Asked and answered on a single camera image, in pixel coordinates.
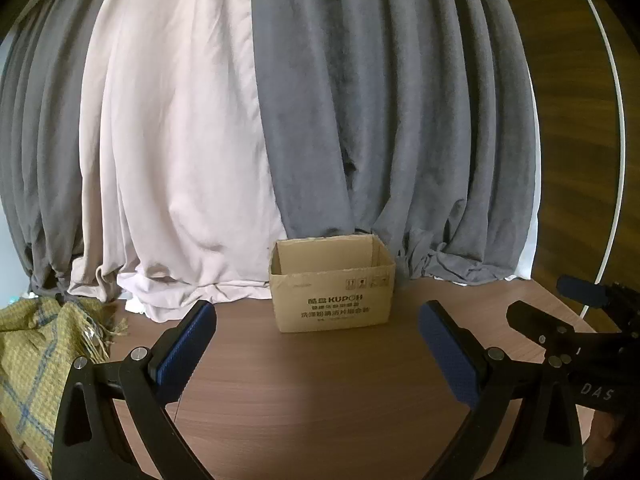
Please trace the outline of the person's right hand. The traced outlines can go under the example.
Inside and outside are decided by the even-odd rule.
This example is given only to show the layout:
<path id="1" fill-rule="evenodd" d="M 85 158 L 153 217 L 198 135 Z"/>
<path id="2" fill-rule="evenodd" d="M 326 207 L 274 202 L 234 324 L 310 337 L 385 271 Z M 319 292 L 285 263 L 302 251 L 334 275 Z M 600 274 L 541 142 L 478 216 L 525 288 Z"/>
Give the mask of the person's right hand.
<path id="1" fill-rule="evenodd" d="M 585 465 L 588 469 L 604 464 L 615 448 L 614 436 L 622 419 L 605 412 L 595 411 L 590 434 L 584 445 Z"/>

